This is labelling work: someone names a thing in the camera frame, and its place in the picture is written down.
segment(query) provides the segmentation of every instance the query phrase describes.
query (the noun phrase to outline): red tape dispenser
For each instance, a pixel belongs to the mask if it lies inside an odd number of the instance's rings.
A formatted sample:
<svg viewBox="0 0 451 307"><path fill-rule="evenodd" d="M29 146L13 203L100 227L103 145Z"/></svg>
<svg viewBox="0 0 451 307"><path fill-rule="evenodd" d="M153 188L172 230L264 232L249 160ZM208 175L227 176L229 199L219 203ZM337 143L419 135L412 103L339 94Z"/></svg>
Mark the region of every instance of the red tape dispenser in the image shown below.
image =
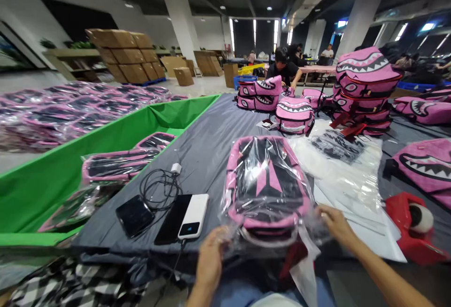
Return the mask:
<svg viewBox="0 0 451 307"><path fill-rule="evenodd" d="M409 260L424 266L449 258L431 244L434 217L422 199L402 192L385 203L387 214L401 232L398 246Z"/></svg>

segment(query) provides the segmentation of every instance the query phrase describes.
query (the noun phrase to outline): smartphone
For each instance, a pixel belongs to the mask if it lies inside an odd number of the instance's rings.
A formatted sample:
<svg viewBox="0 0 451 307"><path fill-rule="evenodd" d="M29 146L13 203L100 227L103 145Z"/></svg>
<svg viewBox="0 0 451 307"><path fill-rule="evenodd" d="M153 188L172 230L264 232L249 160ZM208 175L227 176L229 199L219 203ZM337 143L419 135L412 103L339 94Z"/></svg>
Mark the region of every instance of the smartphone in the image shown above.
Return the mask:
<svg viewBox="0 0 451 307"><path fill-rule="evenodd" d="M129 238L142 233L155 217L139 195L119 206L116 215Z"/></svg>
<svg viewBox="0 0 451 307"><path fill-rule="evenodd" d="M192 194L184 194L177 197L163 224L155 237L155 245L173 244L179 238L179 230L182 226Z"/></svg>

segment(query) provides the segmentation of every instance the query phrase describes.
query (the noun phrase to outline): black and white checkered fabric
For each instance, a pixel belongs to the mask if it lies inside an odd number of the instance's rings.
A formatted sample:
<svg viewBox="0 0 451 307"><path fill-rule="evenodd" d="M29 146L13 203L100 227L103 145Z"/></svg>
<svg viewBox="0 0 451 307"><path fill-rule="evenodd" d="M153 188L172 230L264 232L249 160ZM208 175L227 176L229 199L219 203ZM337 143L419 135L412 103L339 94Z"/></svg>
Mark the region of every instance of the black and white checkered fabric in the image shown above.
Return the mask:
<svg viewBox="0 0 451 307"><path fill-rule="evenodd" d="M59 258L26 277L7 306L37 307L133 307L146 285L130 287L123 267L87 266Z"/></svg>

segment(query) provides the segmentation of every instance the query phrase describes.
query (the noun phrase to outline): hand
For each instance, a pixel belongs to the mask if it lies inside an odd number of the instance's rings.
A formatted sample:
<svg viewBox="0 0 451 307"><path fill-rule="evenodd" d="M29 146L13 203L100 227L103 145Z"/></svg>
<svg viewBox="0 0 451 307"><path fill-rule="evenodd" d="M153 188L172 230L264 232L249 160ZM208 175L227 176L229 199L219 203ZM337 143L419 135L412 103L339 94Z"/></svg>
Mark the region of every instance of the hand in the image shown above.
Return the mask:
<svg viewBox="0 0 451 307"><path fill-rule="evenodd" d="M321 215L330 234L332 234L339 243L355 253L356 248L362 244L362 241L360 241L354 233L343 213L326 205L319 205L316 208L316 212L318 215Z"/></svg>
<svg viewBox="0 0 451 307"><path fill-rule="evenodd" d="M197 262L196 286L215 291L222 273L224 245L229 242L226 226L215 228L202 242Z"/></svg>

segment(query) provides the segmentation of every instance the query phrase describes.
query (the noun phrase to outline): green fabric container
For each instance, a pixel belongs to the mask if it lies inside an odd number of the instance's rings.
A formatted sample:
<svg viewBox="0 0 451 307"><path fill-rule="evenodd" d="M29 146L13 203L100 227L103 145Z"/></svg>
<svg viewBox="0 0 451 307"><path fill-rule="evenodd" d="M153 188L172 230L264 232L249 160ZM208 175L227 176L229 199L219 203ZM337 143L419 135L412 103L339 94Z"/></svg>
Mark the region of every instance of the green fabric container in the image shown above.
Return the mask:
<svg viewBox="0 0 451 307"><path fill-rule="evenodd" d="M149 105L0 175L0 246L53 246L68 233L36 233L78 189L82 156L132 149L155 132L180 136L219 95Z"/></svg>

